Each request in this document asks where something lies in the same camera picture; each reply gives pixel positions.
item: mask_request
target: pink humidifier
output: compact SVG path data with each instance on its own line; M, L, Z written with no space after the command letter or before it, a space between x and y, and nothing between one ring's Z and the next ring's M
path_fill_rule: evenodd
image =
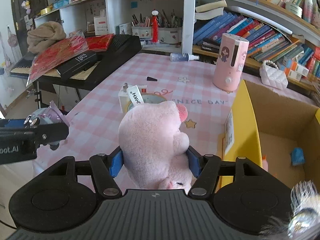
M227 92L235 91L239 85L249 41L237 35L223 33L213 84Z

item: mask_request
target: star print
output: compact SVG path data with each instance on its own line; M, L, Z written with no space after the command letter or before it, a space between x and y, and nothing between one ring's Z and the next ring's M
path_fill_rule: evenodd
M187 128L196 128L196 122L192 121L191 119L189 119L188 121L185 121L184 122L186 124L186 127Z
M178 78L178 82L182 82L182 83L187 84L188 82L190 82L190 80L188 80L187 77L183 77L183 78L179 77Z

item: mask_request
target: cartoon girl sticker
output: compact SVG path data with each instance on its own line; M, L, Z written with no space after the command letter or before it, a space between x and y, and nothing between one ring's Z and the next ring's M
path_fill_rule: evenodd
M245 60L246 57L247 57L247 53L246 53L246 52L243 52L243 53L242 53L242 59Z
M230 51L228 47L223 47L221 50L220 58L223 62L227 62L227 58L229 57Z

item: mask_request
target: plush pig ear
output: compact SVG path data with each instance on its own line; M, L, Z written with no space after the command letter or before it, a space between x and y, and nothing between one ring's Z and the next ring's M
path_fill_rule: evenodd
M180 121L183 122L187 119L188 117L188 111L187 108L182 105L182 104L176 104L178 111L179 111L179 116L180 116Z
M168 178L160 182L158 189L172 189L173 183Z

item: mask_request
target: blue sponge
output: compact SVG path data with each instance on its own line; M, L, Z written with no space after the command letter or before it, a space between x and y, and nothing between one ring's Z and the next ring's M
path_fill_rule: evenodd
M301 148L294 148L291 153L291 162L292 166L298 166L304 164L306 161L304 160L303 150Z

